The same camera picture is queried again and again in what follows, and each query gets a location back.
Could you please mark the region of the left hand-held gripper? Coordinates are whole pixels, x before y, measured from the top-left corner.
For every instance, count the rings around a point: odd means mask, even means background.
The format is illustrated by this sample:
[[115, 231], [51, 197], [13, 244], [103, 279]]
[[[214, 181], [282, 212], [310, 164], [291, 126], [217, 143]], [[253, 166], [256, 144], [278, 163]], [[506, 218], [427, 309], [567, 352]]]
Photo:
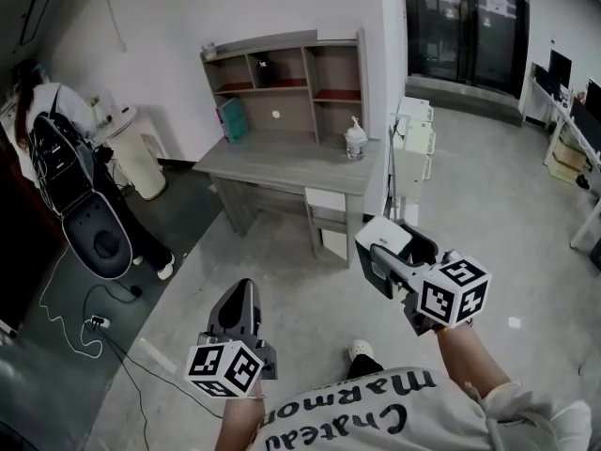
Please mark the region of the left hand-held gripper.
[[247, 398], [258, 381], [276, 380], [277, 352], [259, 337], [261, 322], [258, 287], [241, 279], [211, 309], [189, 349], [185, 380], [211, 398]]

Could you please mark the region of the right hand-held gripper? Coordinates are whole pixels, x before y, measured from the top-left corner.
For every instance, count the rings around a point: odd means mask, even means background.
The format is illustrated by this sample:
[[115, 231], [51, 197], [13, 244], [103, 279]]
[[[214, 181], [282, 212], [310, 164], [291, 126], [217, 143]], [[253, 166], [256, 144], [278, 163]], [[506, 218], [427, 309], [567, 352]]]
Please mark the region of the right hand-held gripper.
[[437, 262], [439, 248], [420, 228], [401, 223], [410, 235], [399, 257], [386, 247], [355, 241], [365, 279], [387, 299], [393, 287], [406, 292], [404, 313], [417, 335], [436, 326], [454, 328], [480, 314], [491, 273], [473, 257], [454, 251]]

